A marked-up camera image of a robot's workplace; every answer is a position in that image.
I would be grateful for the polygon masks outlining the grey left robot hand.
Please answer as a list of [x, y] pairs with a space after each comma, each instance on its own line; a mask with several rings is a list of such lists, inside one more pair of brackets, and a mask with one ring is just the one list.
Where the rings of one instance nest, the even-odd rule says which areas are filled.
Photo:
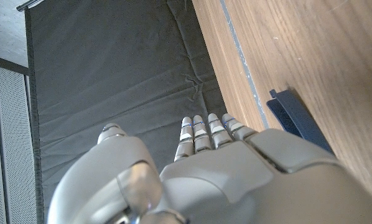
[[331, 153], [230, 114], [182, 120], [174, 161], [107, 124], [62, 177], [49, 223], [372, 223], [372, 195]]

